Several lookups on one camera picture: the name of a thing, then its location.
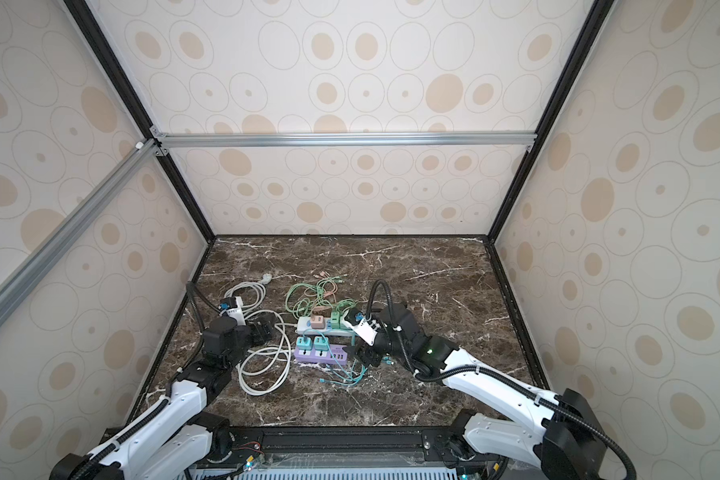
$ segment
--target wall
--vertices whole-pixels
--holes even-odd
[[[172,133],[533,130],[586,0],[97,0]]]
[[[137,138],[58,4],[0,2],[0,284]]]
[[[173,149],[217,234],[484,234],[523,145]]]
[[[0,480],[122,426],[205,242],[150,160],[0,328]]]
[[[553,387],[642,478],[720,478],[720,1],[620,4],[498,248]]]

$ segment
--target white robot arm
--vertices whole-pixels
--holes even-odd
[[[591,480],[598,478],[606,448],[612,448],[624,462],[627,480],[636,478],[629,457],[603,434],[581,395],[566,390],[561,396],[520,382],[442,337],[427,336],[405,304],[392,302],[383,281],[374,284],[369,305],[379,285],[387,291],[388,308],[375,315],[370,309],[346,312],[346,320],[365,341],[356,357],[370,367],[393,355],[413,379],[441,382],[509,418],[471,412],[463,431],[449,443],[456,458],[492,453],[536,466],[550,480]],[[370,327],[371,318],[378,330]],[[206,345],[202,358],[177,375],[164,396],[88,456],[63,458],[50,479],[169,480],[202,458],[213,462],[228,456],[229,420],[202,410],[219,395],[230,380],[230,370],[246,354],[251,329],[220,317],[202,337]]]

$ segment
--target white power cable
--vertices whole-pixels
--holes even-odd
[[[291,352],[293,351],[291,341],[288,339],[288,335],[286,334],[286,325],[288,325],[288,323],[285,323],[285,321],[283,321],[282,316],[280,316],[280,314],[278,312],[275,312],[274,310],[258,310],[256,312],[251,312],[250,315],[246,315],[246,318],[258,315],[259,313],[273,313],[278,318],[279,322],[275,324],[275,328],[280,332],[280,343],[278,346],[264,346],[258,350],[249,350],[251,354],[248,355],[248,357],[237,366],[237,381],[240,384],[240,388],[245,393],[251,396],[262,396],[266,395],[267,393],[274,392],[283,383],[285,383],[286,378],[288,378],[288,372],[290,372],[291,370]],[[288,344],[288,348],[283,348],[284,343]],[[257,376],[268,371],[270,368],[272,368],[280,355],[283,355],[285,357],[286,366],[280,373],[280,376],[275,381],[275,383],[272,384],[272,386],[270,386],[268,389],[257,390],[250,387],[250,385],[246,383],[246,376]],[[248,361],[250,361],[256,356],[271,356],[272,360],[269,362],[269,364],[267,364],[267,366],[257,372],[247,372],[246,365],[248,364]]]
[[[235,295],[235,292],[237,292],[240,289],[243,288],[252,288],[254,292],[256,292],[256,301],[253,303],[250,303],[249,305],[243,305],[242,306],[242,314],[246,317],[249,316],[251,312],[259,308],[259,305],[262,304],[264,301],[264,296],[266,295],[266,284],[272,281],[272,275],[271,274],[264,274],[264,277],[262,277],[261,280],[258,282],[240,282],[237,285],[230,288],[226,293],[224,293],[223,298],[232,298]]]

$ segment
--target marble tabletop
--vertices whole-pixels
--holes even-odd
[[[272,274],[261,308],[284,312],[293,283],[315,283],[321,272],[346,275],[340,297],[364,306],[371,283],[389,282],[395,301],[405,300],[424,330],[456,342],[483,362],[531,383],[518,340],[501,299],[482,241],[456,237],[221,237],[202,268],[198,287],[213,302],[231,286]],[[242,292],[246,303],[253,294]],[[212,311],[201,305],[206,321]],[[290,314],[286,322],[295,322]],[[296,340],[293,328],[289,338]],[[276,333],[273,342],[278,342]],[[199,334],[185,311],[148,389],[148,399],[164,388],[192,351]],[[248,383],[264,389],[284,365]],[[250,362],[257,370],[264,360]],[[292,362],[286,382],[264,396],[249,396],[230,384],[206,410],[237,426],[432,426],[449,425],[462,408],[495,416],[490,408],[461,392],[412,379],[400,364],[381,364],[354,387],[320,382],[325,372]]]

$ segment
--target purple power strip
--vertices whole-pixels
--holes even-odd
[[[349,355],[344,350],[344,345],[330,345],[333,356],[325,350],[315,350],[313,347],[311,350],[297,349],[294,351],[293,356],[297,362],[302,363],[327,363],[327,364],[339,364],[345,366]]]

